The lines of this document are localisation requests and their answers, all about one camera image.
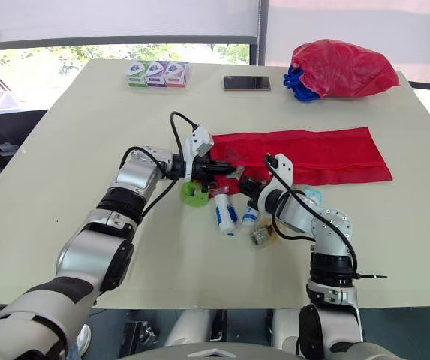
bottle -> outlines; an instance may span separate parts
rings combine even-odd
[[[220,193],[213,199],[215,200],[216,219],[220,231],[229,236],[234,236],[235,222],[238,221],[238,217],[236,216],[235,208],[230,204],[228,195]]]

blue glove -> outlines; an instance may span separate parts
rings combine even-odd
[[[287,86],[289,89],[292,89],[295,93],[295,98],[301,101],[319,99],[320,95],[304,86],[299,79],[303,73],[304,71],[301,67],[298,67],[296,70],[294,70],[293,66],[290,65],[288,68],[288,73],[283,75],[283,85]]]

smartphone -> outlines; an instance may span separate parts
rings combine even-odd
[[[267,76],[224,76],[224,90],[271,90]]]

window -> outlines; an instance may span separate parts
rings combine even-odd
[[[90,59],[180,60],[249,64],[247,44],[157,43],[0,50],[0,79],[11,90],[10,107],[49,108]]]

white sneaker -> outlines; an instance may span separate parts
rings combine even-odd
[[[89,347],[89,343],[92,340],[92,330],[86,324],[81,328],[80,333],[77,336],[78,353],[83,356]]]

